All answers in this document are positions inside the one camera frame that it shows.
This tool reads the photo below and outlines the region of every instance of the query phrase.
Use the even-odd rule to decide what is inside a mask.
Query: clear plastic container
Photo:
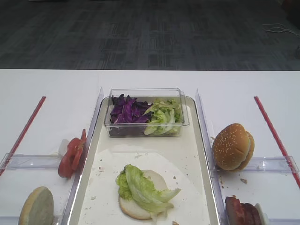
[[[175,101],[174,105],[177,106],[175,113],[179,114],[179,119],[176,119],[175,122],[166,122],[166,123],[118,123],[116,119],[118,114],[115,115],[115,118],[112,118],[112,111],[115,108],[113,104],[113,97],[119,98],[120,95],[124,94],[124,99],[126,101],[127,96],[129,95],[131,99],[136,98],[136,102],[147,102],[149,105],[153,104],[155,101],[162,100]],[[189,125],[187,108],[185,104],[184,93],[178,88],[164,88],[164,89],[112,89],[109,95],[108,107],[105,115],[104,126],[110,137],[166,137],[166,136],[180,136],[182,132],[182,127]]]

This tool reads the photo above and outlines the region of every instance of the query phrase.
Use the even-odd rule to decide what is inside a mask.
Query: white tray
[[[171,200],[168,217],[157,225],[218,224],[195,102],[186,97],[190,125],[180,137],[110,138],[103,126],[108,98],[101,104],[86,164],[68,223],[151,224],[122,213],[116,177],[127,164],[161,174],[168,188],[182,191]]]

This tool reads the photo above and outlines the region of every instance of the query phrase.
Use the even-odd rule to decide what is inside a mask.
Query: tomato
[[[86,143],[85,129],[82,131],[81,139],[75,137],[67,145],[67,152],[60,161],[58,174],[61,177],[71,178],[73,172],[78,169],[80,157],[83,153],[83,147]]]

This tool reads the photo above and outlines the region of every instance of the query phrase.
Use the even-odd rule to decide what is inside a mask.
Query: plastic container
[[[119,97],[124,94],[126,100],[129,95],[131,98],[137,98],[137,102],[147,101],[152,104],[156,99],[163,101],[175,100],[179,103],[180,109],[177,112],[180,114],[180,120],[174,123],[112,123],[111,112],[114,109],[112,97]],[[189,125],[187,108],[185,104],[184,93],[178,88],[165,89],[112,89],[109,95],[108,107],[105,115],[104,126],[110,137],[166,137],[180,136],[182,127]],[[154,132],[145,134],[147,127],[160,128],[163,132]]]

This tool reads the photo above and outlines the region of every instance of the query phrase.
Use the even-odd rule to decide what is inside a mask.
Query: crumb
[[[246,179],[240,179],[240,181],[242,181],[244,184],[247,184],[247,180]]]

